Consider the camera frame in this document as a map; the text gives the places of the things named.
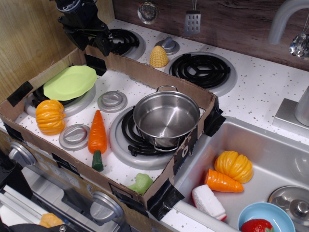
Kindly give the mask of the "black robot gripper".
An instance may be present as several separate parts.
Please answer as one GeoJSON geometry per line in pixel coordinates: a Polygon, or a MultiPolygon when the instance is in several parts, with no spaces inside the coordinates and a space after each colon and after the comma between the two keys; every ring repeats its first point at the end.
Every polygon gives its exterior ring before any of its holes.
{"type": "Polygon", "coordinates": [[[109,55],[113,35],[99,19],[95,0],[57,0],[56,8],[63,14],[58,18],[59,23],[78,49],[85,50],[88,37],[95,37],[97,48],[105,57],[109,55]]]}

